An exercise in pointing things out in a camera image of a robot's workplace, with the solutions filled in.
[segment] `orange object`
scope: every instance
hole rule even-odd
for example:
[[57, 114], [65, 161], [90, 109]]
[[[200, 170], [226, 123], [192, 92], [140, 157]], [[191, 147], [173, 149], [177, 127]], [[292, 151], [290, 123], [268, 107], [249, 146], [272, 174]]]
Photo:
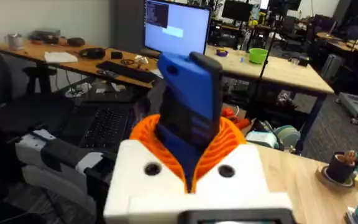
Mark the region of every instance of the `orange object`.
[[234, 116], [233, 110], [230, 108], [224, 108], [222, 110], [222, 116], [231, 120], [240, 130], [248, 127], [251, 124], [248, 119], [239, 119], [238, 117]]
[[[151, 153], [163, 162], [184, 183], [187, 192], [185, 173], [171, 152], [157, 139], [154, 134], [155, 126], [160, 119], [159, 114], [151, 115], [143, 119], [132, 130], [129, 139], [140, 141]], [[211, 141], [199, 159], [195, 172], [191, 192], [195, 192], [197, 181], [202, 176], [225, 158], [238, 145], [245, 144], [246, 140], [240, 130], [228, 119], [221, 118], [219, 132]]]

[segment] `papers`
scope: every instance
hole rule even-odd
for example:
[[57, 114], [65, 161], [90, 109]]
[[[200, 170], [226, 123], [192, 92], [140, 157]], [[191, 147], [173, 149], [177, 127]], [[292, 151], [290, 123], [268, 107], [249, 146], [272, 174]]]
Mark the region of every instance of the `papers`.
[[78, 59], [66, 52], [45, 52], [45, 61], [47, 63], [69, 63], [78, 62]]

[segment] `orange 3d-printed part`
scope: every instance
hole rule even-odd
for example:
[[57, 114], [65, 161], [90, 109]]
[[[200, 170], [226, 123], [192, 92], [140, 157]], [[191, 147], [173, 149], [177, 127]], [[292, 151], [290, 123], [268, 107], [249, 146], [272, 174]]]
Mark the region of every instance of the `orange 3d-printed part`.
[[[151, 115], [143, 119], [133, 129], [130, 139], [140, 141], [152, 154], [160, 159], [162, 163], [185, 183], [185, 192], [187, 192], [185, 173], [181, 165], [154, 134], [159, 119], [159, 114]], [[221, 117], [218, 134], [211, 141], [197, 163], [193, 175], [191, 192], [195, 192], [197, 181], [202, 178], [205, 173], [211, 170], [238, 145], [245, 143], [246, 140], [240, 130], [230, 120]]]

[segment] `laptop keyboard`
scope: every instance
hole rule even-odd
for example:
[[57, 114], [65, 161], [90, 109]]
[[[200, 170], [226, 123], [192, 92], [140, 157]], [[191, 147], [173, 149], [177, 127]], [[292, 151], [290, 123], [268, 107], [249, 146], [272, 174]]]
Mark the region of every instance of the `laptop keyboard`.
[[80, 142], [80, 147], [118, 147], [128, 119], [128, 110], [100, 107]]

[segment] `computer monitor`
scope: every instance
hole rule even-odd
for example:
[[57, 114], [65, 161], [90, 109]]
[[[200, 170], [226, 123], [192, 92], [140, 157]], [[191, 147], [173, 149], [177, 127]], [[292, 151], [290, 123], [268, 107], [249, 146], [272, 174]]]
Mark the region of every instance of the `computer monitor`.
[[224, 2], [222, 17], [237, 21], [248, 21], [254, 6], [245, 2], [226, 0]]
[[301, 4], [301, 0], [288, 0], [289, 10], [297, 11], [299, 9], [299, 5]]
[[180, 3], [147, 0], [144, 45], [159, 52], [205, 52], [211, 11]]
[[269, 5], [269, 0], [262, 0], [260, 3], [260, 9], [267, 9], [267, 6]]
[[282, 12], [282, 7], [285, 7], [284, 10], [294, 10], [297, 11], [299, 9], [299, 5], [301, 4], [301, 0], [270, 0], [269, 6], [270, 8], [274, 8], [277, 12]]
[[319, 14], [314, 16], [313, 22], [316, 27], [320, 27], [321, 31], [330, 33], [334, 30], [337, 24], [333, 18]]

